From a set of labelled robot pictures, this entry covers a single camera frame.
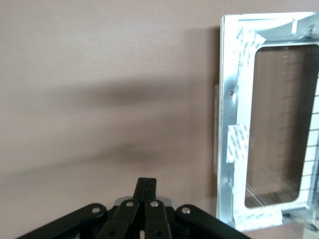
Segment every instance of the beige wall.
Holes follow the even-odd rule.
[[[212,86],[224,14],[317,0],[0,1],[0,238],[156,177],[213,212]]]

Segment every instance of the metal bolt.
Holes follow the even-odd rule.
[[[132,207],[133,205],[134,205],[134,203],[132,203],[132,202],[127,202],[127,203],[126,203],[126,206],[127,206],[127,207]]]
[[[151,207],[157,208],[159,206],[159,203],[157,201],[151,201]]]
[[[93,208],[92,209],[92,213],[99,213],[100,212],[100,208]]]
[[[190,214],[190,209],[185,207],[181,209],[181,212],[184,214]]]

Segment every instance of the metal frame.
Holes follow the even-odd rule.
[[[282,223],[283,214],[312,207],[317,192],[319,130],[308,137],[299,197],[289,203],[257,208],[245,206],[248,150],[242,158],[227,155],[228,131],[241,127],[249,142],[255,54],[261,47],[319,45],[319,14],[315,12],[226,15],[221,24],[221,64],[218,122],[217,218],[240,230]],[[318,129],[319,84],[311,127]]]

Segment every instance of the black articulated arm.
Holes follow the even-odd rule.
[[[249,239],[194,205],[174,210],[156,197],[156,179],[139,178],[133,197],[107,211],[90,204],[17,239]]]

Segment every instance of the rectangular opening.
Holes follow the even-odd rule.
[[[263,47],[256,52],[246,207],[298,197],[318,69],[317,45]]]

